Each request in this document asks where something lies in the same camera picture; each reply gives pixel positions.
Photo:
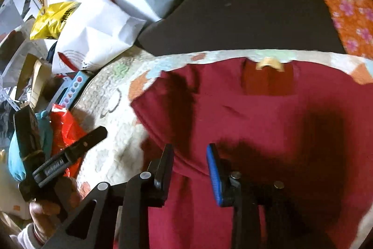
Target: shirt sleeve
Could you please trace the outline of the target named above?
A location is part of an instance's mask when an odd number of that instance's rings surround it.
[[[33,227],[33,223],[28,224],[26,228],[23,229],[20,234],[18,234],[18,236],[10,236],[14,244],[16,244],[19,249],[41,249],[41,245],[35,238]]]

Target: black mat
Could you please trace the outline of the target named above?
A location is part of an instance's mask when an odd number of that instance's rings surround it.
[[[156,56],[223,49],[345,53],[323,0],[185,0],[138,40]]]

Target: box with colored circles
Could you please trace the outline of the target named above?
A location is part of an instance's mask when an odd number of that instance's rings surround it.
[[[67,89],[59,104],[64,108],[70,108],[88,79],[89,76],[86,73],[79,71],[72,80],[70,87]]]

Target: turquoise cloth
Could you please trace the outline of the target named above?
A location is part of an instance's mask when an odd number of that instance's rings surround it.
[[[45,159],[50,159],[53,144],[53,129],[50,125],[50,118],[47,111],[36,114],[39,126],[40,145],[45,154]],[[10,141],[8,167],[13,178],[16,181],[23,181],[26,177],[26,170],[19,156],[19,146],[16,132],[14,132]]]

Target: blue gripper pad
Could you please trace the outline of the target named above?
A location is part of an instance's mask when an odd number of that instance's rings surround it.
[[[212,184],[212,189],[214,192],[215,200],[218,206],[223,206],[223,193],[222,193],[222,186],[221,186],[221,177],[219,174],[217,159],[219,158],[215,147],[211,144],[207,146],[207,164],[208,170],[210,172],[210,180]]]

